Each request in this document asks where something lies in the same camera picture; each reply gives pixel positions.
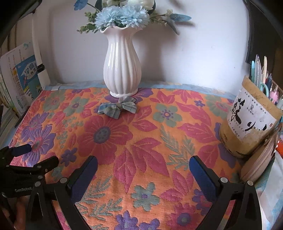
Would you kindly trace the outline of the white tissue packet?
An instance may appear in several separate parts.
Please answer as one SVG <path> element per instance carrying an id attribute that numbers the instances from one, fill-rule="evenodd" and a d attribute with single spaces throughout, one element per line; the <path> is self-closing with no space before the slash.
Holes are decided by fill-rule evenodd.
<path id="1" fill-rule="evenodd" d="M 278 152 L 257 180 L 262 229 L 271 229 L 282 211 L 282 157 Z"/>

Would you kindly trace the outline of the blue cover book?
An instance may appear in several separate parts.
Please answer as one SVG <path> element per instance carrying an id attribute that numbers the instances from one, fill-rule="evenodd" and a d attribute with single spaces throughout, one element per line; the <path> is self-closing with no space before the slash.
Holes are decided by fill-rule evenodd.
<path id="1" fill-rule="evenodd" d="M 23 97 L 28 105 L 36 99 L 42 91 L 42 87 L 37 74 L 35 56 L 32 55 L 16 65 L 17 75 L 21 88 L 24 92 Z"/>

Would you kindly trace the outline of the white desk lamp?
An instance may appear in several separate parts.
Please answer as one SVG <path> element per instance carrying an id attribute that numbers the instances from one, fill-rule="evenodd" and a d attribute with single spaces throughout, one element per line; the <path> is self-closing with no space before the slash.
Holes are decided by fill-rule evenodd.
<path id="1" fill-rule="evenodd" d="M 45 68 L 45 65 L 42 62 L 39 43 L 36 37 L 36 24 L 35 24 L 35 19 L 34 19 L 34 13 L 32 13 L 32 44 L 33 44 L 33 49 L 34 49 L 34 56 L 36 59 L 38 79 L 39 79 L 42 89 L 44 89 L 46 88 L 46 86 L 50 85 L 51 81 L 50 81 L 48 72 Z"/>

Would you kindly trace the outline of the white ribbed ceramic vase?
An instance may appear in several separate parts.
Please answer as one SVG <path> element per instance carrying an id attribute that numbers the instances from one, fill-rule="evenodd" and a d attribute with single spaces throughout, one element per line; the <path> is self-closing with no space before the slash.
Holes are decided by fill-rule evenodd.
<path id="1" fill-rule="evenodd" d="M 103 33 L 108 48 L 103 68 L 104 82 L 115 98 L 133 96 L 138 91 L 142 68 L 135 48 L 133 36 L 140 28 L 118 26 L 107 27 Z"/>

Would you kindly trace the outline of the floral orange table mat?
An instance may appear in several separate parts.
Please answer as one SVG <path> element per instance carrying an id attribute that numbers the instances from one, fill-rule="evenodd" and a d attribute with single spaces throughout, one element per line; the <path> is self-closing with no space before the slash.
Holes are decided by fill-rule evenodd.
<path id="1" fill-rule="evenodd" d="M 47 175 L 69 176 L 89 155 L 98 170 L 79 211 L 92 229 L 195 229 L 211 207 L 189 170 L 197 155 L 219 177 L 237 181 L 240 161 L 226 151 L 219 128 L 233 101 L 182 89 L 141 88 L 137 112 L 99 114 L 116 103 L 107 89 L 43 91 L 10 145 L 30 144 L 14 165 L 57 156 Z"/>

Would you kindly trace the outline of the bamboo pen holder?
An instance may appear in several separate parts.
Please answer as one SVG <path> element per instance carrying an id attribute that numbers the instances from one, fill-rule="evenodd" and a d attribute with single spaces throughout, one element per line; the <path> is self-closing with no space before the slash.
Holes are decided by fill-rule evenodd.
<path id="1" fill-rule="evenodd" d="M 237 158 L 251 154 L 282 117 L 282 111 L 247 77 L 220 126 L 225 148 Z"/>

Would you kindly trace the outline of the plaid blue bow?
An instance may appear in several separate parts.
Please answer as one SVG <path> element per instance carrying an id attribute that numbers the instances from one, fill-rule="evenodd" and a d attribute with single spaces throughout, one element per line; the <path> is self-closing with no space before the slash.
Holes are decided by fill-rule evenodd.
<path id="1" fill-rule="evenodd" d="M 116 103 L 103 103 L 99 106 L 97 113 L 104 114 L 110 118 L 118 119 L 123 111 L 135 114 L 137 112 L 136 99 L 130 96 L 120 97 Z"/>

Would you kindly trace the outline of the pens in holder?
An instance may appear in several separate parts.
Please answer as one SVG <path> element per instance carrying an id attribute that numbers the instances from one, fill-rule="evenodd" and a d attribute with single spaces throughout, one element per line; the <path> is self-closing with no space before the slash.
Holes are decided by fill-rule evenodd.
<path id="1" fill-rule="evenodd" d="M 257 54 L 255 60 L 251 62 L 249 79 L 277 108 L 282 110 L 282 88 L 273 80 L 267 67 L 267 57 L 264 56 L 263 64 L 261 64 L 261 59 Z"/>

